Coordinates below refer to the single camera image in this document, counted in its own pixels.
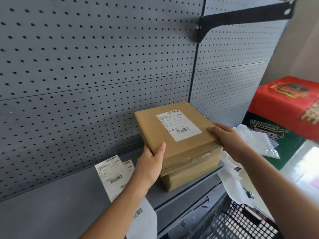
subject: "black bracket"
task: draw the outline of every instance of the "black bracket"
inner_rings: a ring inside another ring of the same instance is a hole
[[[223,25],[291,19],[295,5],[296,1],[286,1],[267,6],[202,16],[199,22],[197,42],[200,43],[212,28]]]

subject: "person's right hand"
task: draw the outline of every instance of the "person's right hand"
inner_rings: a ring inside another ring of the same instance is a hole
[[[216,134],[226,151],[236,162],[240,163],[240,157],[245,151],[251,148],[245,143],[244,140],[235,132],[231,127],[221,123],[214,123],[216,126],[210,126],[207,129]]]

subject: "finger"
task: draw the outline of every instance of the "finger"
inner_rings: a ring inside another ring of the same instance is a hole
[[[165,153],[165,148],[166,148],[166,143],[162,142],[155,154],[155,157],[160,159],[160,160],[163,160],[163,156],[164,156],[164,153]]]
[[[149,149],[149,147],[147,145],[144,145],[144,154],[148,155],[148,156],[153,156],[151,150]]]
[[[226,133],[226,131],[224,131],[223,129],[217,127],[217,126],[209,126],[207,128],[208,131],[216,134],[217,136],[221,137],[223,134]]]
[[[231,127],[226,126],[226,125],[221,124],[221,123],[218,123],[218,122],[214,122],[214,124],[215,124],[216,126],[218,126],[219,128],[223,129],[223,130],[226,131],[226,132],[231,132],[231,131],[233,130]]]

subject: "person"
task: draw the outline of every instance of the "person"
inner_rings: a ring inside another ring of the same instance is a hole
[[[286,239],[319,238],[319,208],[250,148],[232,128],[220,123],[215,125],[208,130],[216,134],[224,150],[243,165],[283,236]],[[81,239],[125,237],[138,205],[161,172],[164,152],[165,143],[159,146],[155,155],[144,146],[129,183]]]

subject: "beige wall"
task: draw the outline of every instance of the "beige wall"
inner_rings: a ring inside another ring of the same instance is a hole
[[[319,0],[298,0],[261,85],[285,76],[319,82]]]

